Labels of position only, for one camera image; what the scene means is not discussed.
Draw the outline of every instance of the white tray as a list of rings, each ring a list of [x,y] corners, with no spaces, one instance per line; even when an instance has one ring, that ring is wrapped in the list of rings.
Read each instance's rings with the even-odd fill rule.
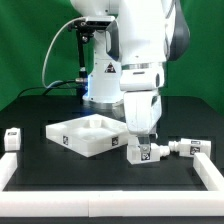
[[[46,137],[90,157],[127,144],[129,133],[124,122],[94,114],[47,125]]]

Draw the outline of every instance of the small white block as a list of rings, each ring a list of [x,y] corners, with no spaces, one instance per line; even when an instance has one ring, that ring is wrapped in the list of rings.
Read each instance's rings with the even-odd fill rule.
[[[14,151],[20,149],[21,132],[19,128],[7,129],[4,137],[5,151]]]

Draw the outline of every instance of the black label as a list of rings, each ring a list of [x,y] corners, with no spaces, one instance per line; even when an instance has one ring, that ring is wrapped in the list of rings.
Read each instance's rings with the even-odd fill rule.
[[[191,146],[190,154],[194,155],[196,152],[200,152],[200,147]]]
[[[105,70],[105,73],[116,73],[116,70],[115,70],[114,66],[112,65],[112,63],[110,63],[107,66],[107,69]]]
[[[150,160],[150,152],[149,153],[142,153],[141,154],[141,160],[142,161]]]
[[[119,144],[119,139],[118,139],[118,137],[114,137],[114,138],[112,138],[112,146],[116,146],[116,145],[118,145]]]
[[[8,135],[17,135],[17,132],[9,132]]]
[[[68,137],[63,136],[63,144],[68,145]]]

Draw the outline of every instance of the white frame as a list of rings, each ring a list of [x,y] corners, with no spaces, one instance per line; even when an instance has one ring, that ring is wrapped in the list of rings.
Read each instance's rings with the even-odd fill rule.
[[[17,167],[8,154],[3,170]],[[194,168],[208,190],[218,190],[0,192],[0,217],[224,216],[224,178],[203,153]]]

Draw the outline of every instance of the black cable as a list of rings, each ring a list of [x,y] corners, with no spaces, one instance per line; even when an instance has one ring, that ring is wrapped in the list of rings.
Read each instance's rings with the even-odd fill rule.
[[[75,83],[75,80],[68,80],[68,81],[63,81],[61,83],[57,83],[57,85],[54,85],[53,87],[50,87],[48,89],[46,89],[45,87],[31,87],[31,88],[27,88],[22,90],[18,95],[17,98],[21,97],[23,93],[30,91],[30,90],[36,90],[36,89],[45,89],[45,92],[42,93],[42,95],[47,95],[48,92],[50,92],[51,90],[68,90],[68,89],[82,89],[82,86],[73,86],[73,87],[59,87],[61,85],[65,85],[67,83]]]
[[[21,97],[21,95],[29,90],[35,90],[35,89],[45,89],[45,87],[32,87],[22,90],[18,95],[17,98]]]
[[[59,86],[66,85],[68,83],[75,83],[75,80],[67,80],[67,81],[61,81],[61,82],[55,83],[52,87],[47,88],[44,91],[44,93],[42,94],[42,96],[47,95],[52,89],[77,89],[77,86],[76,87],[59,88]]]

